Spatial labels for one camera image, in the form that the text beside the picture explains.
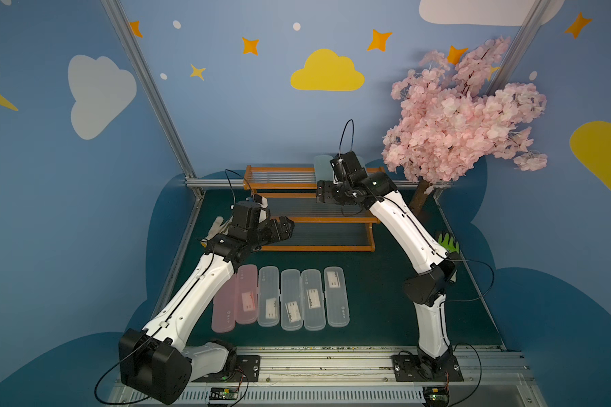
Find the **teal pencil case plain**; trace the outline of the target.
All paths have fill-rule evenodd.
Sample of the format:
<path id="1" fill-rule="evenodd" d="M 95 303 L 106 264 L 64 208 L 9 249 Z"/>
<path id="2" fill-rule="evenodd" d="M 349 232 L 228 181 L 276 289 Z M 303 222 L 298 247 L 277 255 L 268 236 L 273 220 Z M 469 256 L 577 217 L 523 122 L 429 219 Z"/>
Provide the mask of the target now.
<path id="1" fill-rule="evenodd" d="M 332 159 L 331 155 L 318 155 L 314 158 L 313 168 L 316 182 L 334 181 L 334 170 L 331 165 Z"/>

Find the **clear pencil case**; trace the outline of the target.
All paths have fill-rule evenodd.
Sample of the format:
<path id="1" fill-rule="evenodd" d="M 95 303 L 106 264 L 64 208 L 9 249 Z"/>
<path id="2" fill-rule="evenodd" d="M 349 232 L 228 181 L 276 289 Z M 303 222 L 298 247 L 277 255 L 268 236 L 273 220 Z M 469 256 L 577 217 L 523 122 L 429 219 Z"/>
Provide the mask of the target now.
<path id="1" fill-rule="evenodd" d="M 346 327 L 350 322 L 350 312 L 343 269 L 339 266 L 327 267 L 324 281 L 327 322 L 331 327 Z"/>
<path id="2" fill-rule="evenodd" d="M 303 327 L 301 274 L 297 269 L 280 274 L 281 327 L 285 331 L 298 331 Z"/>
<path id="3" fill-rule="evenodd" d="M 326 315 L 319 270 L 308 269 L 301 273 L 302 317 L 308 331 L 321 331 L 326 326 Z"/>
<path id="4" fill-rule="evenodd" d="M 280 322 L 279 270 L 264 266 L 258 276 L 258 317 L 260 327 L 275 327 Z"/>

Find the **teal pencil case with label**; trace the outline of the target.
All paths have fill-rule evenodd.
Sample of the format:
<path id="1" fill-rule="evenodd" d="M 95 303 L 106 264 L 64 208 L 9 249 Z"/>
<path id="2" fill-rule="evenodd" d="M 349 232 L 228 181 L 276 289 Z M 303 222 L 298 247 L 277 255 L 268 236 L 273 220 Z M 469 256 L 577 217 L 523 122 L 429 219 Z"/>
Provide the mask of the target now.
<path id="1" fill-rule="evenodd" d="M 369 176 L 371 176 L 371 174 L 373 174 L 373 170 L 372 169 L 368 169 L 365 164 L 362 164 L 362 168 L 360 169 L 360 177 L 361 179 L 367 178 Z"/>

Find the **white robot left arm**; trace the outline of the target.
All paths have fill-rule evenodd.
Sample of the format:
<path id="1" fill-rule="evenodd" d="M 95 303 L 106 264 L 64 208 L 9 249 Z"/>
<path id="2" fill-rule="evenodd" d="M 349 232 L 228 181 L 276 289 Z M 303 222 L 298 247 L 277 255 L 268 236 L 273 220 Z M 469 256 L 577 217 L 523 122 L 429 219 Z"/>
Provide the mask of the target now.
<path id="1" fill-rule="evenodd" d="M 232 376 L 237 367 L 234 346 L 211 341 L 186 355 L 189 336 L 239 266 L 262 247 L 292 238 L 294 229 L 287 216 L 273 218 L 260 195 L 236 203 L 229 224 L 207 240 L 195 270 L 174 297 L 142 330 L 128 329 L 121 337 L 122 383 L 148 399 L 171 405 L 193 380 L 213 374 Z"/>

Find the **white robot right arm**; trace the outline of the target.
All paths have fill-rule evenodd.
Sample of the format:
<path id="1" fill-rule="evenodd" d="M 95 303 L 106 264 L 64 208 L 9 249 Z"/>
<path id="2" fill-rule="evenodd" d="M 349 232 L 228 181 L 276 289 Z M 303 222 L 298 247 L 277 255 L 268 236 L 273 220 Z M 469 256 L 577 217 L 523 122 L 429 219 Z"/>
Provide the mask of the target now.
<path id="1" fill-rule="evenodd" d="M 317 181 L 317 201 L 359 205 L 387 228 L 414 269 L 404 291 L 416 310 L 419 355 L 433 361 L 448 356 L 446 289 L 455 258 L 426 231 L 387 174 L 368 173 L 352 151 L 332 156 L 329 167 L 332 176 Z"/>

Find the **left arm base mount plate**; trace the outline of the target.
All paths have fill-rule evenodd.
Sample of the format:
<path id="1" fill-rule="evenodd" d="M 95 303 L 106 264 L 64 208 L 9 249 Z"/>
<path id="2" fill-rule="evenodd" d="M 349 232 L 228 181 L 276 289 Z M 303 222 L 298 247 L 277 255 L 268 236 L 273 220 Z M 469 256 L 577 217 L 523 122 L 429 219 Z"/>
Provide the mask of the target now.
<path id="1" fill-rule="evenodd" d="M 257 354 L 239 355 L 236 365 L 229 371 L 212 373 L 196 379 L 192 383 L 233 383 L 242 380 L 243 383 L 257 383 L 260 376 L 261 356 Z"/>

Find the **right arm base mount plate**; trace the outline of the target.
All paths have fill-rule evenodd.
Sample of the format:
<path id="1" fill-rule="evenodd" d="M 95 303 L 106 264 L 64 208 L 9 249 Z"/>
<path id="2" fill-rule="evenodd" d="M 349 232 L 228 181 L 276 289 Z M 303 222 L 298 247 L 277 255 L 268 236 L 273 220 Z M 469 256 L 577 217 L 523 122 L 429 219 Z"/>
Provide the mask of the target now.
<path id="1" fill-rule="evenodd" d="M 457 358 L 452 354 L 433 359 L 426 355 L 419 357 L 414 354 L 393 354 L 391 362 L 395 379 L 399 383 L 463 381 L 463 373 Z"/>

